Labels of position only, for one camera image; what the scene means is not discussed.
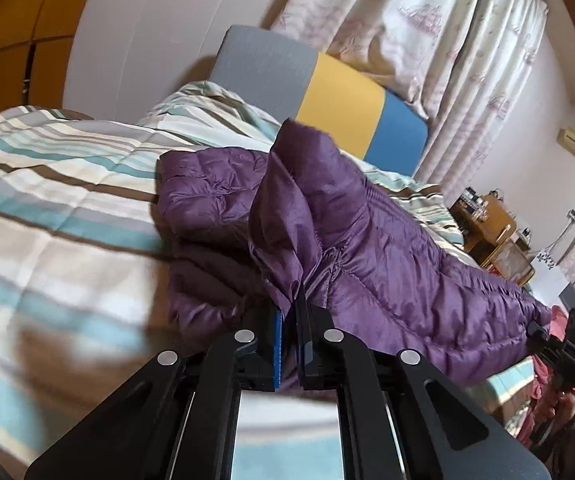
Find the person's right hand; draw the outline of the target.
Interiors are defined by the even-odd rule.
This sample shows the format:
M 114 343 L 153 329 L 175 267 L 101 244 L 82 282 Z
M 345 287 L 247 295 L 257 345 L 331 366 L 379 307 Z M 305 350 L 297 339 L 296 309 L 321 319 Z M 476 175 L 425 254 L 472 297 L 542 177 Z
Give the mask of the person's right hand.
M 549 439 L 559 440 L 563 434 L 575 427 L 575 389 L 557 391 L 551 385 L 541 390 L 541 397 L 536 400 L 530 412 L 533 428 L 527 429 L 523 441 L 531 445 L 531 434 L 540 425 L 552 424 Z

